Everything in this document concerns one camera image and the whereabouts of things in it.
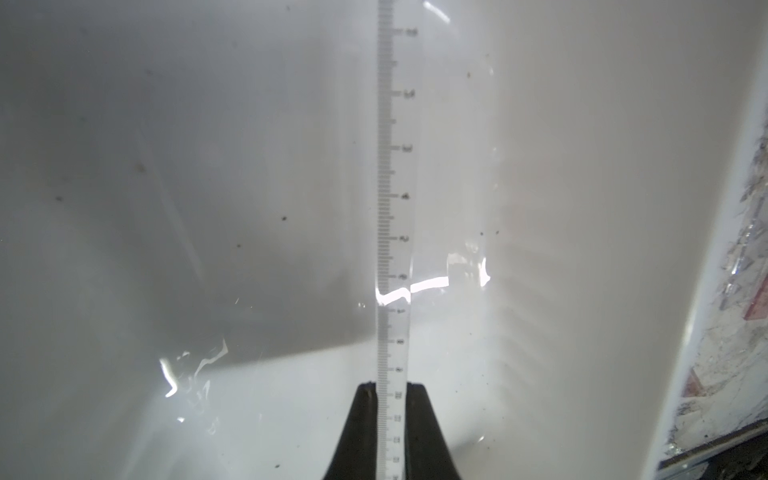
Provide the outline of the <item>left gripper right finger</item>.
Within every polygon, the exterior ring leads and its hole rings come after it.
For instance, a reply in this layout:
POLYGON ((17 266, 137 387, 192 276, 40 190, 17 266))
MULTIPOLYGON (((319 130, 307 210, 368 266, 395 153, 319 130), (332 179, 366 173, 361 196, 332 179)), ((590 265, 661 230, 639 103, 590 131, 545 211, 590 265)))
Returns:
POLYGON ((407 384, 405 478, 460 480, 424 385, 407 384))

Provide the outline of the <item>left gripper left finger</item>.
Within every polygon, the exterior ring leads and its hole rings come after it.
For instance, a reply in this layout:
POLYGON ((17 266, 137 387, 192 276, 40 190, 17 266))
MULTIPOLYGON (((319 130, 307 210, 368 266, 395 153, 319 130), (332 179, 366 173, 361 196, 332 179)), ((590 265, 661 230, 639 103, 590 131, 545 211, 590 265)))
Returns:
POLYGON ((374 480, 377 472, 376 383, 360 384, 324 480, 374 480))

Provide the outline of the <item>clear straight ruler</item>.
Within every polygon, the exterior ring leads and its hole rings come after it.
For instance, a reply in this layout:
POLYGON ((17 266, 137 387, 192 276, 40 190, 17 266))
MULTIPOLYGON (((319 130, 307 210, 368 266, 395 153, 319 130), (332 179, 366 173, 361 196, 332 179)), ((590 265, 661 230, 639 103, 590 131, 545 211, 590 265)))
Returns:
POLYGON ((463 479, 497 475, 495 1, 376 6, 377 472, 405 478, 407 384, 463 479))

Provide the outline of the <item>white storage box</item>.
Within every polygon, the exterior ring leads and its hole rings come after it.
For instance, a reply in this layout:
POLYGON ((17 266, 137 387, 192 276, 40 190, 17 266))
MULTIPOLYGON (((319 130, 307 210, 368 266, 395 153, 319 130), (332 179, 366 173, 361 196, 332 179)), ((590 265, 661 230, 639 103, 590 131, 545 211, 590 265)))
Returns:
MULTIPOLYGON (((763 1, 495 1, 493 479, 653 477, 763 1)), ((1 475, 320 479, 376 377, 376 3, 1 5, 1 475)))

